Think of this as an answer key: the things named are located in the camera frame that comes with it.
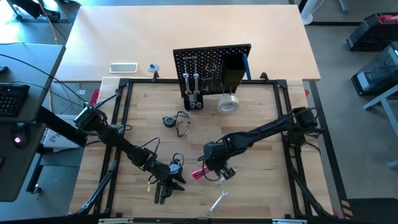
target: pegboard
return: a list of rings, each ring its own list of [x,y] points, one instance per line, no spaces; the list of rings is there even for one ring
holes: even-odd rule
[[[193,74],[199,74],[198,89],[201,95],[235,93],[237,86],[223,86],[223,56],[224,55],[249,55],[250,44],[227,45],[217,47],[201,47],[194,49],[173,50],[175,69],[180,82],[181,97],[185,95],[185,67],[189,74],[189,87],[195,90]]]

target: metal wrench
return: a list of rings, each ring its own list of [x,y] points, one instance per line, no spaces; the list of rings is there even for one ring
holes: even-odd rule
[[[189,89],[189,82],[188,82],[189,75],[187,73],[184,73],[182,76],[185,78],[185,88],[186,88],[185,94],[187,95],[192,94],[192,91]]]
[[[195,90],[193,91],[193,94],[200,94],[200,91],[199,91],[199,74],[197,74],[197,73],[193,74],[193,78],[195,79]]]
[[[225,198],[228,195],[228,191],[223,190],[220,197],[217,199],[217,201],[214,203],[213,206],[206,212],[208,216],[211,216],[213,214],[214,209],[217,207],[217,205],[222,201],[223,198]]]

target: wooden work surface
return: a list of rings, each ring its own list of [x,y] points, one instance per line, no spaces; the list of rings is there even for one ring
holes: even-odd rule
[[[56,77],[100,82],[115,62],[137,62],[131,77],[176,78],[173,49],[251,44],[252,78],[319,80],[296,5],[82,6]]]
[[[105,77],[98,100],[111,96],[118,83],[118,78]],[[289,80],[288,84],[292,107],[308,106],[302,81]],[[213,217],[282,218],[286,213],[293,214],[280,134],[259,141],[244,154],[231,158],[228,163],[238,166],[238,171],[222,188],[216,187],[215,182],[210,182],[204,177],[194,180],[191,176],[192,172],[201,168],[201,162],[197,162],[197,158],[203,155],[205,143],[216,141],[234,131],[249,131],[277,118],[272,86],[240,85],[236,96],[239,97],[241,107],[233,114],[217,112],[219,95],[205,96],[204,108],[201,111],[188,112],[191,128],[188,136],[182,138],[177,137],[174,128],[166,128],[162,122],[162,117],[172,116],[178,110],[183,110],[183,101],[177,84],[135,83],[132,89],[127,120],[132,130],[126,132],[125,138],[133,144],[143,145],[154,137],[160,137],[158,159],[167,164],[175,152],[181,152],[185,156],[182,175],[187,184],[182,184],[184,192],[174,191],[164,205],[154,204],[155,185],[150,192],[147,191],[150,174],[132,165],[123,153],[113,201],[113,214],[123,212],[124,216],[153,218],[205,217],[206,211],[220,196],[222,190],[227,190],[229,193],[219,204]],[[126,92],[127,90],[124,91],[121,100],[118,123],[121,122]],[[101,106],[101,110],[107,114],[109,120],[113,108],[114,100]],[[155,144],[151,143],[148,148],[153,150],[154,146]],[[90,145],[85,149],[70,212],[81,208],[97,188],[104,149],[102,143]],[[331,212],[318,151],[303,146],[302,159],[308,188],[324,208]],[[304,211],[299,190],[298,198]]]

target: blue handle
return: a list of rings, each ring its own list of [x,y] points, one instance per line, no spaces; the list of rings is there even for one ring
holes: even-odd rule
[[[243,63],[244,63],[244,68],[246,69],[246,76],[248,77],[248,80],[251,80],[248,56],[246,54],[243,54]]]

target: clear tape roll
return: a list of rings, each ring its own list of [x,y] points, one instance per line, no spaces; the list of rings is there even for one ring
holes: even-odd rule
[[[218,100],[217,110],[220,113],[233,113],[239,109],[239,99],[234,95],[223,95]]]

